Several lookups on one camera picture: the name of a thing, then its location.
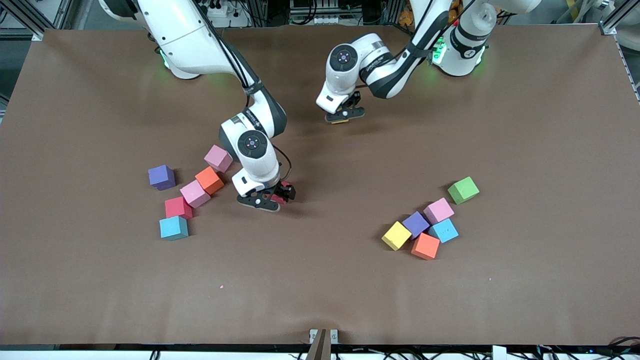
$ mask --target metal frame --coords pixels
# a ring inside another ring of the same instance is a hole
[[[599,22],[600,32],[602,32],[603,35],[615,35],[617,33],[616,26],[638,4],[640,4],[640,0],[626,0],[621,6],[613,10],[606,19]]]
[[[382,11],[382,16],[380,17],[380,24],[384,24],[385,22],[398,22],[398,19],[400,19],[400,13],[404,8],[405,1],[388,0],[386,4],[387,5]]]
[[[9,105],[9,97],[5,96],[1,92],[0,92],[0,104],[5,105],[5,106]]]
[[[46,29],[64,28],[74,1],[62,0],[55,19],[50,21],[28,0],[0,0],[3,8],[25,27],[0,30],[0,40],[41,40]]]
[[[266,0],[247,0],[247,9],[249,9],[251,23],[254,28],[263,28],[267,26],[267,1]]]

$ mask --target black cable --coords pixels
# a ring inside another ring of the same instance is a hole
[[[415,23],[416,29],[418,28],[418,26],[420,26],[420,24],[422,24],[422,21],[424,21],[424,17],[427,16],[427,12],[431,8],[431,3],[433,3],[433,0],[429,0],[429,3],[427,4],[426,9],[424,9],[424,13],[422,13],[422,17],[420,18],[420,21]]]
[[[289,177],[289,174],[291,174],[291,168],[292,168],[292,166],[291,166],[291,160],[290,160],[290,159],[289,159],[289,157],[284,153],[284,151],[280,150],[280,148],[279,148],[279,147],[277,147],[277,146],[275,146],[275,145],[273,145],[273,144],[272,144],[272,146],[273,146],[273,148],[274,148],[274,149],[276,149],[280,154],[282,154],[282,156],[284,156],[284,158],[285,158],[285,159],[287,159],[287,162],[289,163],[289,169],[287,170],[287,174],[286,174],[286,175],[284,175],[284,177],[280,179],[280,181],[285,181],[285,180]]]
[[[255,26],[255,21],[257,21],[261,26],[263,25],[262,24],[263,20],[261,18],[259,18],[259,17],[256,18],[255,16],[253,16],[253,14],[251,12],[249,12],[249,9],[246,7],[246,5],[242,1],[240,1],[240,6],[242,6],[242,9],[244,10],[244,12],[246,12],[246,14],[249,15],[253,19],[253,21],[254,21],[253,27],[254,28],[256,27]]]
[[[566,354],[568,357],[572,358],[573,360],[580,360],[577,357],[575,357],[572,353],[570,353],[569,351],[564,351],[561,347],[559,347],[558,345],[556,345],[557,349],[560,350],[560,352]]]
[[[512,354],[509,353],[509,355],[515,356],[515,357],[519,357],[520,359],[526,359],[526,360],[530,360],[528,356],[526,356],[525,354],[522,355],[518,355],[518,354]]]
[[[309,0],[309,14],[307,15],[307,18],[302,22],[295,22],[291,20],[291,17],[290,17],[289,22],[294,25],[307,25],[309,22],[311,22],[314,19],[314,17],[316,17],[317,9],[318,9],[317,0]]]
[[[407,359],[407,358],[406,358],[406,356],[404,356],[401,352],[398,352],[397,354],[398,354],[398,355],[400,355],[404,360],[409,360],[409,359]]]
[[[362,24],[374,24],[380,21],[380,19],[382,19],[382,15],[380,15],[380,17],[378,17],[376,20],[373,20],[373,21],[363,21]]]
[[[2,15],[4,13],[4,16],[2,16],[2,20],[0,20],[0,24],[2,24],[4,22],[4,20],[6,19],[7,14],[9,14],[8,11],[6,11],[2,6],[0,6],[0,15]]]
[[[216,28],[214,28],[213,24],[211,24],[211,22],[207,19],[207,16],[204,13],[204,11],[199,6],[196,6],[196,8],[198,8],[198,12],[200,13],[200,17],[201,17],[201,19],[204,20],[205,24],[207,25],[207,28],[209,29],[209,32],[211,33],[211,36],[214,37],[216,39],[216,41],[218,42],[218,44],[222,47],[222,53],[225,55],[225,57],[227,58],[227,61],[229,62],[229,64],[233,68],[234,72],[236,73],[236,76],[240,80],[240,83],[242,84],[242,87],[243,88],[248,88],[248,83],[247,83],[247,80],[246,80],[246,76],[244,75],[244,71],[242,71],[242,66],[240,65],[240,61],[237,59],[237,57],[233,53],[233,51],[231,51],[227,47],[225,41],[222,40],[222,38],[220,37],[220,35],[216,31]]]
[[[608,344],[607,346],[608,347],[618,346],[618,345],[620,345],[622,343],[626,343],[627,341],[630,341],[630,340],[640,340],[640,338],[637,337],[637,336],[628,336],[628,337],[622,338],[622,339],[620,339],[620,340],[618,340],[618,341],[616,341],[614,343]]]

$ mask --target purple cube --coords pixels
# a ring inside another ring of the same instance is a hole
[[[402,222],[402,225],[411,232],[411,239],[420,236],[420,233],[429,227],[427,220],[422,217],[419,211],[414,212],[410,217]]]
[[[167,190],[175,186],[173,170],[166,165],[149,169],[149,184],[156,190]]]

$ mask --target pink cube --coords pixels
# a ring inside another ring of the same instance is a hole
[[[184,196],[184,200],[192,208],[202,206],[202,204],[211,199],[211,196],[209,196],[209,194],[204,191],[197,180],[194,180],[181,188],[180,193],[182,193],[182,196]]]
[[[205,155],[204,161],[206,161],[215,171],[225,172],[231,166],[234,160],[229,156],[229,153],[217,145],[213,145],[211,150]]]
[[[451,215],[453,215],[453,209],[451,209],[447,199],[442,198],[427,206],[424,210],[424,214],[427,216],[429,223],[437,224],[450,218]]]
[[[193,218],[193,209],[181,196],[166,200],[164,202],[164,213],[166,218],[181,217],[184,220]]]

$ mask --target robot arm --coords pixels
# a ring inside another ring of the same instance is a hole
[[[490,3],[520,13],[533,10],[540,1],[490,0]],[[471,72],[480,62],[484,43],[495,26],[497,14],[490,3],[471,0],[461,14],[460,24],[447,28],[451,0],[411,1],[416,19],[420,21],[411,40],[397,56],[391,54],[377,34],[367,34],[334,47],[326,62],[323,89],[316,99],[316,104],[327,111],[327,122],[335,124],[364,115],[364,109],[355,107],[360,100],[360,94],[354,92],[358,77],[373,96],[389,99],[402,90],[413,70],[431,56],[437,44],[440,51],[434,55],[434,63],[443,71],[454,76]],[[455,51],[444,56],[447,44]]]
[[[253,99],[251,106],[224,121],[218,134],[227,152],[243,166],[232,177],[238,202],[278,211],[280,204],[293,200],[295,190],[282,184],[280,164],[269,140],[284,132],[287,115],[242,55],[222,40],[192,0],[138,0],[138,7],[138,17],[174,75],[192,79],[201,74],[233,74],[240,80],[247,101]]]
[[[334,47],[326,62],[326,81],[316,99],[329,113],[327,121],[343,122],[364,115],[361,108],[354,108],[359,96],[353,99],[358,77],[375,97],[389,99],[397,95],[447,26],[450,5],[450,0],[430,0],[427,6],[422,3],[416,6],[412,1],[416,19],[420,21],[398,59],[377,34],[367,34]]]

